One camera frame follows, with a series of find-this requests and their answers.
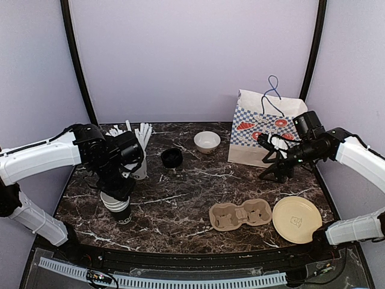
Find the marble table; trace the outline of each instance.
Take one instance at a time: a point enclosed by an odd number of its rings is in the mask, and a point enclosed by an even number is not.
[[[112,125],[102,125],[107,132]],[[215,203],[240,205],[248,199],[262,198],[271,206],[287,196],[301,196],[313,202],[322,221],[333,214],[315,176],[298,168],[285,184],[261,181],[263,169],[227,162],[231,123],[159,123],[147,147],[148,178],[138,181],[131,195],[132,220],[117,224],[87,183],[96,178],[82,166],[76,168],[56,218],[71,223],[83,244],[150,253],[235,253],[287,247],[272,222],[252,227],[242,225],[230,232],[212,229],[209,209]],[[222,139],[212,155],[194,147],[200,131],[216,132]],[[160,155],[168,148],[183,152],[177,169],[163,167]]]

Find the plate logo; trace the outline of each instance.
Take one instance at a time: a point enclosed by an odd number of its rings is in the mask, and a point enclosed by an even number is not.
[[[297,218],[297,217],[292,216],[290,222],[294,226],[297,226],[299,228],[302,225],[302,218]]]

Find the black frame pole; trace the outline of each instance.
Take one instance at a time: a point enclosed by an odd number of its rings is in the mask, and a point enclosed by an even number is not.
[[[302,99],[303,101],[306,100],[307,93],[309,92],[310,83],[312,82],[314,67],[315,67],[315,63],[318,55],[319,44],[321,42],[322,29],[324,27],[326,5],[327,5],[327,0],[319,0],[312,48],[310,49],[309,61],[307,62],[306,73],[303,79],[301,93],[300,93],[300,99]]]
[[[70,5],[68,0],[60,0],[60,4],[61,4],[61,13],[63,15],[64,27],[66,29],[68,46],[69,46],[71,58],[72,58],[72,64],[75,70],[76,78],[78,79],[78,84],[79,84],[80,92],[85,105],[85,109],[87,110],[87,114],[88,114],[88,118],[90,119],[90,122],[94,125],[98,125],[96,114],[92,106],[90,94],[88,93],[87,85],[85,83],[85,78],[84,78],[82,66],[80,63],[78,48],[76,46],[75,33],[73,32],[73,26],[72,26],[72,20],[71,20]]]

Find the white bowl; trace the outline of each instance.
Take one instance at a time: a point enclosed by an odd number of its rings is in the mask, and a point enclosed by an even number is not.
[[[211,154],[221,143],[219,135],[212,131],[202,131],[194,137],[194,143],[198,151],[203,154]]]

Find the cardboard cup carrier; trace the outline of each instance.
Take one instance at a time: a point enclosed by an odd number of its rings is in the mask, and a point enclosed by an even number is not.
[[[237,206],[233,203],[215,204],[209,210],[210,222],[217,231],[232,231],[243,223],[250,226],[265,225],[271,221],[269,203],[263,199],[252,199]]]

